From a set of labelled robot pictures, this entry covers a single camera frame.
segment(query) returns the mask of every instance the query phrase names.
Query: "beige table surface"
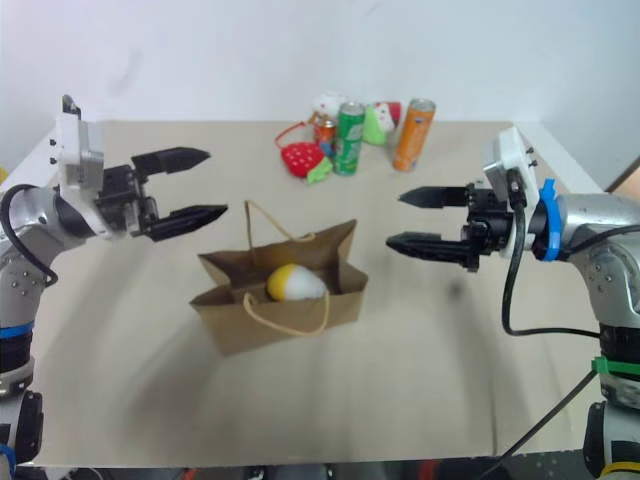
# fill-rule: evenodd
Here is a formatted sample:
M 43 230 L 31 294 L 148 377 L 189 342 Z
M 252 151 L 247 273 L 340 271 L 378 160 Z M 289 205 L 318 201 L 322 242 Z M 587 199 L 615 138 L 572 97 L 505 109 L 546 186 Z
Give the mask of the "beige table surface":
M 356 176 L 305 186 L 273 145 L 281 123 L 110 123 L 107 164 L 170 146 L 213 158 L 154 177 L 160 209 L 228 203 L 214 224 L 153 244 L 98 239 L 60 256 L 43 296 L 33 389 L 44 395 L 50 465 L 191 465 L 388 460 L 502 452 L 589 368 L 591 339 L 514 339 L 500 328 L 507 263 L 469 274 L 401 256 L 384 244 L 405 230 L 458 239 L 465 209 L 401 204 L 421 185 L 482 177 L 485 143 L 504 123 L 436 123 L 418 168 L 394 171 L 366 147 Z M 544 165 L 538 168 L 544 175 Z M 189 300 L 211 287 L 196 254 L 246 248 L 242 201 L 303 234 L 357 218 L 351 262 L 370 276 L 359 321 L 222 358 Z M 279 241 L 258 219 L 259 242 Z M 516 326 L 596 328 L 570 265 L 523 261 Z M 597 382 L 527 447 L 580 446 Z

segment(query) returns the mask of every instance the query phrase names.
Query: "plush toy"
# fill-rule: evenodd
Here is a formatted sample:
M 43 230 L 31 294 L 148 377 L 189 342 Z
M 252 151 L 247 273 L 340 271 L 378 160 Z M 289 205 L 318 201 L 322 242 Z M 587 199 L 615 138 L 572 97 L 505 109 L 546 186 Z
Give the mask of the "plush toy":
M 267 292 L 278 302 L 320 298 L 326 290 L 324 282 L 311 270 L 294 263 L 278 268 L 267 279 Z
M 401 113 L 400 102 L 376 102 L 367 106 L 362 140 L 372 145 L 385 145 L 387 134 L 398 126 Z
M 338 110 L 340 105 L 347 101 L 347 97 L 336 92 L 325 92 L 313 99 L 313 114 L 307 120 L 307 123 L 315 122 L 320 117 L 324 120 L 338 118 Z
M 304 128 L 305 123 L 299 122 L 284 130 L 275 139 L 276 146 L 280 149 L 280 156 L 291 175 L 302 178 L 307 184 L 320 182 L 327 178 L 333 169 L 322 149 L 311 142 L 296 142 L 283 146 L 280 140 L 297 128 Z

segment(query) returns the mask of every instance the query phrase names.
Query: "black cord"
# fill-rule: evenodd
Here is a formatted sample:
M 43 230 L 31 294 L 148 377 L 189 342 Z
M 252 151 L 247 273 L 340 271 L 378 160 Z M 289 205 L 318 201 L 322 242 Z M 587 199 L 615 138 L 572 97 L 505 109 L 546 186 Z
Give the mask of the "black cord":
M 514 443 L 511 446 L 511 448 L 509 448 L 509 450 L 504 452 L 500 456 L 500 458 L 496 460 L 496 463 L 494 463 L 487 470 L 485 470 L 480 475 L 475 477 L 474 480 L 481 480 L 482 478 L 485 478 L 487 475 L 489 475 L 491 472 L 498 469 L 507 458 L 509 458 L 511 455 L 517 452 L 520 449 L 520 447 L 522 447 L 522 445 L 524 445 L 529 440 L 531 440 L 531 438 L 536 433 L 538 433 L 540 429 L 542 429 L 542 427 L 544 427 L 547 423 L 549 423 L 549 421 L 551 421 L 553 417 L 555 417 L 564 407 L 566 407 L 569 404 L 569 402 L 571 402 L 571 400 L 573 400 L 582 390 L 584 390 L 584 388 L 587 385 L 589 385 L 591 380 L 593 380 L 596 377 L 596 375 L 597 373 L 595 371 L 589 370 L 589 373 L 587 373 L 587 375 L 582 380 L 580 380 L 580 382 L 578 382 L 578 384 L 575 387 L 573 387 L 573 390 L 571 390 L 562 400 L 560 400 L 555 407 L 549 410 L 549 412 L 544 417 L 542 417 L 538 423 L 536 423 L 533 427 L 531 427 L 531 429 L 527 433 L 525 433 L 516 443 Z
M 2 196 L 2 200 L 0 200 L 0 225 L 2 225 L 2 229 L 4 230 L 4 234 L 7 236 L 11 244 L 18 250 L 24 258 L 27 259 L 34 267 L 40 270 L 46 277 L 45 287 L 50 287 L 54 283 L 58 281 L 58 275 L 56 272 L 51 270 L 47 265 L 45 265 L 38 257 L 36 257 L 31 250 L 27 248 L 27 246 L 22 243 L 22 240 L 18 238 L 16 232 L 13 230 L 11 226 L 11 217 L 9 214 L 9 209 L 11 207 L 11 200 L 13 197 L 22 191 L 29 190 L 31 188 L 35 188 L 34 185 L 14 185 L 6 193 Z
M 524 240 L 525 240 L 525 228 L 526 228 L 524 207 L 521 205 L 520 206 L 515 205 L 514 213 L 515 213 L 515 223 L 516 223 L 516 238 L 513 246 L 513 255 L 511 256 L 511 262 L 509 262 L 509 270 L 507 271 L 507 279 L 505 280 L 505 283 L 504 283 L 504 291 L 502 293 L 502 328 L 504 329 L 504 331 L 514 337 L 523 337 L 526 335 L 538 335 L 541 333 L 567 333 L 571 335 L 582 335 L 585 337 L 600 338 L 600 334 L 597 332 L 580 330 L 577 328 L 545 327 L 545 328 L 528 328 L 526 330 L 513 330 L 511 328 L 511 298 L 513 296 L 513 286 L 516 283 L 516 277 L 518 275 L 518 270 L 520 269 L 520 261 L 522 260 L 522 253 L 524 252 Z M 589 245 L 582 247 L 582 244 L 578 245 L 578 247 L 581 247 L 581 248 L 587 248 L 588 246 Z
M 595 244 L 600 243 L 601 241 L 606 240 L 609 237 L 634 232 L 640 232 L 640 225 L 629 225 L 626 227 L 612 228 L 611 230 L 607 230 L 606 232 L 598 233 L 593 237 L 587 238 L 585 241 L 579 243 L 575 247 L 569 248 L 567 253 L 569 253 L 569 255 L 573 255 L 586 250 L 589 247 L 593 247 Z

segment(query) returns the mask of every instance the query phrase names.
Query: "paper bag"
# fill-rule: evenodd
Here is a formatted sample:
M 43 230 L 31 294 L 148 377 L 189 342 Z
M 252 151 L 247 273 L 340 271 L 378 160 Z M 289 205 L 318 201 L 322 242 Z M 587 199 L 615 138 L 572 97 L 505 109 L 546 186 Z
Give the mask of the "paper bag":
M 250 207 L 262 213 L 287 241 L 254 247 Z M 191 301 L 223 355 L 252 350 L 296 336 L 313 336 L 358 317 L 366 274 L 347 263 L 356 221 L 293 237 L 269 214 L 245 202 L 249 250 L 199 255 L 218 285 Z M 323 299 L 275 302 L 266 281 L 275 269 L 295 263 L 320 277 Z

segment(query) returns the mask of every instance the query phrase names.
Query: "bag handle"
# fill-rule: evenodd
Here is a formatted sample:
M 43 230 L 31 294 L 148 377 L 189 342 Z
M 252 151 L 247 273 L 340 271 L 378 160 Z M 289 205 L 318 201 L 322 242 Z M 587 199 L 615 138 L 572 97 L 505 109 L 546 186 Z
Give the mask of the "bag handle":
M 274 140 L 276 147 L 278 147 L 280 150 L 282 150 L 282 145 L 280 145 L 280 140 L 282 139 L 282 137 L 284 137 L 286 134 L 294 131 L 296 128 L 300 128 L 300 127 L 304 127 L 306 125 L 306 123 L 304 122 L 298 122 L 295 125 L 291 125 L 290 127 L 286 128 L 285 130 L 283 130 Z
M 282 325 L 278 325 L 271 320 L 264 318 L 253 310 L 253 305 L 258 303 L 256 298 L 250 293 L 245 293 L 244 298 L 242 299 L 242 306 L 244 307 L 245 312 L 253 318 L 256 322 L 265 327 L 269 327 L 273 330 L 276 330 L 281 333 L 286 333 L 287 335 L 292 335 L 294 337 L 313 337 L 316 335 L 320 335 L 327 328 L 327 323 L 329 323 L 329 291 L 325 290 L 324 292 L 324 313 L 322 314 L 322 322 L 315 329 L 310 332 L 304 332 L 302 330 L 297 330 L 295 328 L 283 327 Z
M 255 250 L 253 247 L 253 235 L 251 233 L 251 212 L 249 207 L 253 207 L 255 210 L 260 212 L 262 216 L 264 216 L 264 218 L 266 218 L 267 221 L 275 227 L 276 230 L 278 230 L 283 236 L 287 237 L 292 242 L 304 243 L 304 242 L 310 242 L 312 240 L 315 240 L 316 238 L 315 233 L 308 233 L 304 237 L 294 237 L 292 234 L 286 231 L 284 227 L 280 225 L 280 223 L 278 223 L 278 221 L 275 218 L 269 215 L 260 205 L 258 205 L 257 203 L 251 200 L 245 200 L 244 213 L 247 217 L 247 238 L 249 239 L 249 250 L 251 251 L 251 255 L 253 256 L 254 262 L 256 258 L 255 258 Z

